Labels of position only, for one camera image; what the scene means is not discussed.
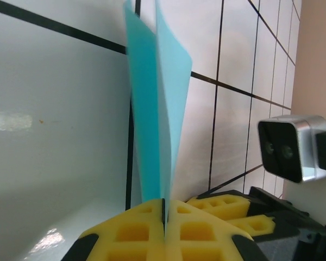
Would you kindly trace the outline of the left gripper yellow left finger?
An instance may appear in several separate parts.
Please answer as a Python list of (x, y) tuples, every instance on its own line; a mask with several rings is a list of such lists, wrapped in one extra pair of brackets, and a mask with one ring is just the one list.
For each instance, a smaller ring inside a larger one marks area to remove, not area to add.
[(165, 260), (165, 200), (126, 210), (86, 231), (62, 260)]

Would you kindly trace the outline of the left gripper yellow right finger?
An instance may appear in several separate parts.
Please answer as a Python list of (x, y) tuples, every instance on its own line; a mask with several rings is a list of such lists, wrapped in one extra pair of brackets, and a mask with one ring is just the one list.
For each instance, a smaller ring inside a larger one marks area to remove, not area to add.
[(165, 224), (165, 259), (264, 260), (264, 254), (244, 230), (172, 200)]

